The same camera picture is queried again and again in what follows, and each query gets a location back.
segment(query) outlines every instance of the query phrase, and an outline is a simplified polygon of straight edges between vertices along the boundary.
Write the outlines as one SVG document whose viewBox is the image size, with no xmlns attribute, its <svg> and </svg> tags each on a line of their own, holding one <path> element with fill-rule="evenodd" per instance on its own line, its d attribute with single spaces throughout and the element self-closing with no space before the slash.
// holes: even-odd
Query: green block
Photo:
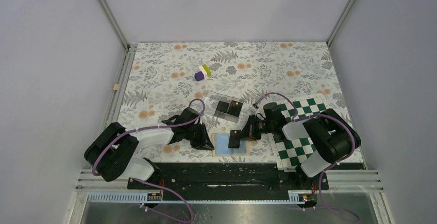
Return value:
<svg viewBox="0 0 437 224">
<path fill-rule="evenodd" d="M 288 153 L 287 153 L 286 150 L 278 151 L 278 153 L 279 153 L 279 157 L 280 157 L 281 159 L 286 159 L 286 158 L 288 158 Z"/>
<path fill-rule="evenodd" d="M 325 104 L 318 104 L 317 108 L 321 111 L 326 110 Z"/>
<path fill-rule="evenodd" d="M 299 165 L 299 159 L 297 158 L 297 157 L 292 157 L 292 158 L 290 158 L 290 162 L 291 162 L 291 165 L 292 166 L 297 166 L 297 165 Z"/>
<path fill-rule="evenodd" d="M 300 140 L 300 143 L 302 143 L 302 146 L 310 145 L 310 141 L 308 140 L 308 138 L 301 138 L 299 140 Z"/>
<path fill-rule="evenodd" d="M 307 99 L 308 104 L 310 104 L 310 106 L 315 105 L 315 100 L 314 99 Z"/>
<path fill-rule="evenodd" d="M 304 148 L 302 148 L 302 147 L 295 148 L 294 150 L 296 150 L 296 154 L 298 156 L 305 154 Z"/>
<path fill-rule="evenodd" d="M 202 65 L 202 67 L 205 69 L 206 74 L 208 75 L 208 77 L 211 76 L 211 71 L 208 69 L 208 67 L 206 66 L 206 64 Z"/>
<path fill-rule="evenodd" d="M 311 113 L 312 112 L 310 107 L 304 107 L 303 110 L 304 110 L 305 113 Z"/>
<path fill-rule="evenodd" d="M 285 141 L 284 146 L 286 149 L 293 148 L 293 143 L 291 141 Z"/>
<path fill-rule="evenodd" d="M 302 105 L 300 104 L 300 101 L 295 101 L 295 102 L 293 102 L 293 104 L 296 108 L 302 107 Z"/>
</svg>

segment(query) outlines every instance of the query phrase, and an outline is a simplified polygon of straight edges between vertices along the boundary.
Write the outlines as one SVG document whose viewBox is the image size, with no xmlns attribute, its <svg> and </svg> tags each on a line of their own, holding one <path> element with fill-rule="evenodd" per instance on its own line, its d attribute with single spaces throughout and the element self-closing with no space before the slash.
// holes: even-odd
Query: cable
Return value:
<svg viewBox="0 0 437 224">
<path fill-rule="evenodd" d="M 106 154 L 106 152 L 108 152 L 108 150 L 112 147 L 112 145 L 114 145 L 118 140 L 120 140 L 122 137 L 126 136 L 127 134 L 134 133 L 134 132 L 137 132 L 137 131 L 153 130 L 153 129 L 158 129 L 158 128 L 175 128 L 175 127 L 180 127 L 180 126 L 191 124 L 191 123 L 195 122 L 196 120 L 198 120 L 203 115 L 203 113 L 205 111 L 205 103 L 201 99 L 193 99 L 192 101 L 190 101 L 190 104 L 188 105 L 188 107 L 190 107 L 191 104 L 195 100 L 199 100 L 202 103 L 203 108 L 202 108 L 201 112 L 199 113 L 199 116 L 195 117 L 194 119 L 192 119 L 192 120 L 190 120 L 188 122 L 185 122 L 185 123 L 182 123 L 182 124 L 178 124 L 178 125 L 147 126 L 147 127 L 139 128 L 138 130 L 137 129 L 128 130 L 128 131 L 125 131 L 125 132 L 121 133 L 120 135 L 118 135 L 114 140 L 112 140 L 112 142 L 110 142 L 108 144 L 108 146 L 106 146 L 106 148 L 97 157 L 97 160 L 94 162 L 94 165 L 93 165 L 93 170 L 92 170 L 93 175 L 94 176 L 99 176 L 99 174 L 96 172 L 96 169 L 97 169 L 97 165 L 100 163 L 100 160 L 103 158 L 103 156 Z"/>
<path fill-rule="evenodd" d="M 355 147 L 356 147 L 356 146 L 355 146 L 355 138 L 354 138 L 354 136 L 352 135 L 351 131 L 350 131 L 350 130 L 349 130 L 349 129 L 344 125 L 344 123 L 340 122 L 338 119 L 336 119 L 336 118 L 334 118 L 334 117 L 331 117 L 331 116 L 328 116 L 328 115 L 325 115 L 325 114 L 313 114 L 313 115 L 310 115 L 310 116 L 307 116 L 307 117 L 298 118 L 298 119 L 295 120 L 295 117 L 297 116 L 297 109 L 296 109 L 296 107 L 294 106 L 294 104 L 293 104 L 293 103 L 292 103 L 292 102 L 291 102 L 291 101 L 290 101 L 286 96 L 284 96 L 284 95 L 282 95 L 282 94 L 280 94 L 280 93 L 276 93 L 276 92 L 270 92 L 270 93 L 266 93 L 266 94 L 264 94 L 263 96 L 261 96 L 261 98 L 258 99 L 258 101 L 255 103 L 255 105 L 258 105 L 259 102 L 260 102 L 262 99 L 264 99 L 267 95 L 271 95 L 271 94 L 276 94 L 276 95 L 282 96 L 284 99 L 286 99 L 286 100 L 287 100 L 287 101 L 292 105 L 293 109 L 296 111 L 296 113 L 295 113 L 295 114 L 293 115 L 293 117 L 291 118 L 291 121 L 292 121 L 292 122 L 295 122 L 295 121 L 301 121 L 301 120 L 308 119 L 308 118 L 312 118 L 312 117 L 323 117 L 323 118 L 326 118 L 326 119 L 329 119 L 329 120 L 334 121 L 335 123 L 337 123 L 338 125 L 340 125 L 340 126 L 341 126 L 345 131 L 346 131 L 346 133 L 349 135 L 349 138 L 350 138 L 350 141 L 351 141 L 351 150 L 350 150 L 350 152 L 349 152 L 348 155 L 346 155 L 346 156 L 342 157 L 341 159 L 339 159 L 338 162 L 340 162 L 340 161 L 342 161 L 342 160 L 345 160 L 345 159 L 349 158 L 349 157 L 354 153 L 354 151 L 355 151 Z M 360 219 L 360 217 L 359 217 L 356 213 L 354 213 L 354 212 L 352 212 L 351 210 L 348 210 L 348 209 L 346 209 L 346 208 L 329 206 L 329 205 L 326 203 L 325 199 L 323 198 L 323 195 L 322 195 L 322 177 L 323 177 L 323 174 L 325 173 L 326 170 L 329 170 L 329 169 L 333 168 L 335 165 L 336 165 L 336 163 L 332 163 L 330 166 L 328 166 L 327 168 L 325 168 L 325 170 L 323 170 L 323 171 L 320 173 L 320 176 L 319 176 L 319 179 L 318 179 L 318 185 L 319 185 L 319 187 L 318 187 L 318 193 L 320 194 L 320 198 L 321 198 L 323 204 L 325 205 L 325 207 L 326 207 L 326 208 L 327 208 L 327 209 L 328 209 L 328 210 L 329 210 L 333 215 L 335 215 L 337 218 L 342 219 L 342 220 L 347 221 L 347 222 L 351 222 L 351 223 L 361 223 L 361 219 Z M 353 214 L 353 215 L 357 218 L 357 220 L 346 219 L 346 218 L 344 218 L 343 216 L 340 216 L 339 214 L 337 214 L 336 212 L 334 212 L 334 209 L 345 210 L 345 211 L 347 211 L 347 212 Z"/>
<path fill-rule="evenodd" d="M 188 202 L 179 193 L 177 193 L 176 191 L 174 191 L 174 190 L 172 190 L 170 188 L 167 188 L 167 187 L 164 187 L 164 186 L 159 186 L 159 185 L 156 185 L 156 184 L 152 184 L 152 183 L 149 183 L 149 182 L 141 180 L 141 179 L 133 179 L 133 180 L 138 181 L 138 182 L 140 182 L 142 184 L 145 184 L 145 185 L 148 185 L 148 186 L 156 187 L 158 189 L 163 189 L 165 191 L 169 191 L 169 192 L 173 193 L 180 200 L 182 200 L 182 202 L 185 203 L 185 205 L 187 206 L 188 210 L 190 211 L 191 219 L 190 220 L 181 220 L 181 219 L 173 217 L 173 216 L 171 216 L 169 214 L 163 213 L 161 211 L 158 211 L 158 210 L 155 210 L 155 209 L 152 209 L 152 208 L 147 208 L 147 210 L 150 210 L 152 212 L 155 212 L 157 214 L 163 215 L 163 216 L 168 217 L 168 218 L 170 218 L 172 220 L 175 220 L 175 221 L 178 221 L 178 222 L 182 222 L 182 223 L 192 223 L 194 221 L 193 209 L 191 208 L 191 206 L 188 204 Z"/>
<path fill-rule="evenodd" d="M 311 191 L 311 196 L 314 195 L 316 190 L 317 190 L 317 184 L 313 184 L 313 190 Z"/>
<path fill-rule="evenodd" d="M 264 94 L 263 96 L 261 96 L 261 98 L 259 98 L 258 100 L 257 100 L 257 102 L 255 102 L 255 105 L 257 106 L 258 104 L 259 104 L 259 102 L 261 102 L 265 97 L 267 97 L 268 95 L 271 95 L 271 94 L 276 94 L 276 95 L 279 95 L 279 96 L 281 96 L 281 97 L 283 97 L 284 99 L 286 99 L 290 104 L 291 104 L 291 106 L 293 107 L 293 110 L 295 110 L 296 111 L 296 113 L 291 117 L 291 121 L 294 121 L 294 119 L 297 117 L 297 108 L 296 108 L 296 106 L 285 96 L 285 95 L 283 95 L 283 94 L 280 94 L 280 93 L 276 93 L 276 92 L 269 92 L 269 93 L 266 93 L 266 94 Z"/>
<path fill-rule="evenodd" d="M 159 186 L 165 186 L 164 179 L 159 180 Z M 162 189 L 159 189 L 159 196 L 162 197 Z"/>
<path fill-rule="evenodd" d="M 108 144 L 108 146 L 106 146 L 106 148 L 105 148 L 105 149 L 100 153 L 100 155 L 97 157 L 97 160 L 94 162 L 93 169 L 92 169 L 92 173 L 93 173 L 93 175 L 94 175 L 94 176 L 99 176 L 99 174 L 96 172 L 96 169 L 97 169 L 97 165 L 99 164 L 100 160 L 103 158 L 103 156 L 105 155 L 105 153 L 108 152 L 108 150 L 112 147 L 112 145 L 114 145 L 118 140 L 120 140 L 122 137 L 126 136 L 127 134 L 134 133 L 134 132 L 138 132 L 138 131 L 143 131 L 143 130 L 158 129 L 158 128 L 174 128 L 174 127 L 180 127 L 180 126 L 184 126 L 184 125 L 188 125 L 188 124 L 191 124 L 191 123 L 193 123 L 193 122 L 196 122 L 196 120 L 200 119 L 200 117 L 201 117 L 201 116 L 203 115 L 203 113 L 205 112 L 205 103 L 203 102 L 203 100 L 198 99 L 198 98 L 191 100 L 190 103 L 188 104 L 188 107 L 190 107 L 191 104 L 192 104 L 194 101 L 196 101 L 196 100 L 198 100 L 198 101 L 200 101 L 200 102 L 202 103 L 202 106 L 203 106 L 203 107 L 202 107 L 202 110 L 201 110 L 201 112 L 199 112 L 199 115 L 198 115 L 197 117 L 195 117 L 194 119 L 192 119 L 192 120 L 190 120 L 190 121 L 188 121 L 188 122 L 185 122 L 185 123 L 182 123 L 182 124 L 178 124 L 178 125 L 147 126 L 147 127 L 142 127 L 142 128 L 139 128 L 139 129 L 128 130 L 128 131 L 125 131 L 125 132 L 123 132 L 122 134 L 118 135 L 114 140 L 112 140 L 112 142 L 110 142 L 110 143 Z M 158 189 L 163 189 L 163 190 L 166 190 L 166 191 L 169 191 L 169 192 L 173 193 L 173 194 L 174 194 L 175 196 L 177 196 L 180 200 L 182 200 L 182 201 L 185 203 L 185 205 L 187 205 L 188 210 L 190 211 L 190 214 L 191 214 L 191 219 L 190 219 L 190 220 L 181 220 L 181 219 L 178 219 L 178 218 L 173 217 L 173 216 L 171 216 L 171 215 L 168 215 L 168 214 L 166 214 L 166 213 L 162 213 L 162 212 L 160 212 L 160 211 L 154 210 L 154 209 L 152 209 L 152 208 L 147 208 L 147 207 L 146 207 L 146 210 L 151 210 L 152 212 L 155 212 L 155 213 L 157 213 L 157 214 L 163 215 L 163 216 L 168 217 L 168 218 L 170 218 L 170 219 L 172 219 L 172 220 L 179 221 L 179 222 L 182 222 L 182 223 L 192 223 L 192 222 L 193 222 L 193 220 L 194 220 L 194 214 L 193 214 L 193 210 L 191 209 L 191 206 L 190 206 L 190 205 L 187 203 L 187 201 L 186 201 L 186 200 L 185 200 L 181 195 L 179 195 L 177 192 L 175 192 L 174 190 L 172 190 L 172 189 L 170 189 L 170 188 L 167 188 L 167 187 L 164 187 L 164 186 L 159 186 L 159 185 L 156 185 L 156 184 L 152 184 L 152 183 L 149 183 L 149 182 L 143 181 L 143 180 L 141 180 L 141 179 L 135 179 L 135 178 L 133 178 L 133 179 L 136 180 L 136 181 L 138 181 L 138 182 L 140 182 L 140 183 L 143 183 L 143 184 L 145 184 L 145 185 L 149 185 L 149 186 L 152 186 L 152 187 L 155 187 L 155 188 L 158 188 Z"/>
<path fill-rule="evenodd" d="M 264 120 L 265 119 L 265 117 L 261 114 L 261 113 L 257 113 L 257 117 L 258 117 L 258 115 L 260 115 L 261 116 L 261 118 L 262 118 L 262 120 Z"/>
<path fill-rule="evenodd" d="M 313 207 L 313 208 L 287 208 L 287 207 L 285 207 L 286 209 L 289 209 L 289 210 L 305 210 L 305 211 L 308 211 L 308 210 L 320 210 L 320 209 L 328 209 L 326 206 L 320 206 L 320 207 Z M 347 213 L 350 213 L 351 215 L 353 215 L 353 216 L 355 216 L 357 219 L 360 219 L 360 217 L 356 214 L 356 213 L 354 213 L 353 211 L 351 211 L 351 210 L 349 210 L 349 209 L 347 209 L 347 208 L 344 208 L 344 207 L 337 207 L 337 206 L 331 206 L 331 209 L 333 209 L 333 210 L 343 210 L 343 211 L 346 211 Z"/>
</svg>

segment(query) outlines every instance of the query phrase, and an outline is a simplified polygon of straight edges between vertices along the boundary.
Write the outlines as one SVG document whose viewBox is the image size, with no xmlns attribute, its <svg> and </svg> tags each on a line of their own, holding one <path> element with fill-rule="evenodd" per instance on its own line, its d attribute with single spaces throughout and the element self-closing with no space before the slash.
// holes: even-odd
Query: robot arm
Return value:
<svg viewBox="0 0 437 224">
<path fill-rule="evenodd" d="M 242 139 L 261 139 L 261 134 L 272 133 L 279 139 L 295 140 L 310 137 L 316 151 L 296 167 L 300 181 L 309 181 L 332 163 L 348 155 L 352 150 L 350 131 L 355 148 L 361 145 L 358 134 L 333 109 L 327 109 L 321 117 L 287 122 L 275 102 L 263 106 L 265 117 L 251 115 L 241 132 Z"/>
<path fill-rule="evenodd" d="M 193 120 L 198 116 L 198 112 L 187 107 L 181 115 L 175 115 L 163 121 L 163 123 L 165 125 L 178 125 Z M 85 160 L 94 165 L 102 151 L 125 131 L 125 127 L 119 123 L 111 123 L 87 149 L 84 154 Z M 113 181 L 118 177 L 137 178 L 145 181 L 154 173 L 157 167 L 148 159 L 133 158 L 135 150 L 156 145 L 172 144 L 182 139 L 190 140 L 191 146 L 195 149 L 214 149 L 204 124 L 191 123 L 173 128 L 147 130 L 140 133 L 127 134 L 120 138 L 103 155 L 96 170 L 107 182 Z"/>
</svg>

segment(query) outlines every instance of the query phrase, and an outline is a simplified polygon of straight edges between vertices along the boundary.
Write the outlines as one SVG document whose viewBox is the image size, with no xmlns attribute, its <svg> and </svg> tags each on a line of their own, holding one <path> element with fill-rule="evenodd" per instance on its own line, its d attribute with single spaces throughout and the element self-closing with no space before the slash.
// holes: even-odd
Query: stacked blocks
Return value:
<svg viewBox="0 0 437 224">
<path fill-rule="evenodd" d="M 196 81 L 202 81 L 203 79 L 208 79 L 211 76 L 211 71 L 208 69 L 206 64 L 199 66 L 199 72 L 194 74 Z"/>
</svg>

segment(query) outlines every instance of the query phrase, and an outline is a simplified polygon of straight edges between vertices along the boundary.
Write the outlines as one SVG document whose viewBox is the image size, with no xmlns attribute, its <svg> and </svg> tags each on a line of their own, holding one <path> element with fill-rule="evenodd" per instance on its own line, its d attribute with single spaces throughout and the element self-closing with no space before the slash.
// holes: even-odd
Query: metal frame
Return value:
<svg viewBox="0 0 437 224">
<path fill-rule="evenodd" d="M 331 193 L 383 193 L 383 187 L 376 170 L 328 170 L 326 175 Z M 100 176 L 92 175 L 91 169 L 83 169 L 80 172 L 76 189 L 90 192 L 143 192 L 142 190 L 127 189 L 128 178 L 118 178 L 106 182 Z M 291 191 L 294 193 L 309 193 L 310 191 Z"/>
<path fill-rule="evenodd" d="M 78 195 L 79 195 L 79 192 L 74 191 L 72 193 L 70 201 L 68 203 L 67 213 L 64 216 L 63 223 L 70 223 L 71 222 Z"/>
<path fill-rule="evenodd" d="M 367 193 L 372 201 L 378 223 L 392 224 L 393 217 L 388 208 L 384 189 L 376 170 L 329 170 L 326 171 L 330 190 L 326 193 Z M 127 189 L 128 178 L 118 178 L 106 182 L 102 177 L 93 176 L 90 169 L 83 169 L 76 185 L 76 201 L 69 224 L 79 224 L 82 220 L 86 203 L 89 201 L 132 203 L 138 202 L 146 193 L 155 190 Z M 310 191 L 289 191 L 290 196 L 308 194 Z M 182 203 L 165 201 L 165 203 Z M 189 201 L 191 204 L 293 204 L 292 201 Z"/>
<path fill-rule="evenodd" d="M 131 45 L 121 64 L 121 68 L 117 74 L 117 79 L 115 81 L 115 84 L 118 84 L 119 88 L 112 93 L 109 108 L 107 110 L 104 119 L 105 120 L 104 127 L 106 127 L 107 124 L 116 122 L 119 117 L 120 108 L 123 102 L 124 92 L 126 91 L 127 81 L 129 79 L 130 69 L 132 68 L 133 59 L 135 58 L 136 51 L 137 51 L 137 46 Z"/>
<path fill-rule="evenodd" d="M 111 9 L 108 6 L 108 3 L 106 0 L 97 0 L 98 4 L 103 10 L 103 13 L 105 13 L 106 18 L 108 19 L 109 24 L 111 25 L 112 29 L 115 32 L 115 35 L 119 39 L 122 46 L 125 48 L 125 50 L 129 49 L 129 42 L 127 41 L 126 37 L 124 36 L 119 24 L 117 23 L 117 20 L 114 17 L 114 14 L 112 13 Z"/>
<path fill-rule="evenodd" d="M 328 47 L 331 47 L 332 42 L 334 41 L 335 37 L 337 36 L 340 28 L 343 25 L 343 22 L 345 21 L 347 15 L 349 14 L 352 6 L 354 5 L 356 0 L 348 0 L 346 6 L 343 9 L 343 12 L 340 15 L 340 18 L 338 19 L 337 23 L 334 26 L 334 29 L 332 30 L 331 34 L 328 37 L 328 41 L 326 41 L 326 44 Z"/>
</svg>

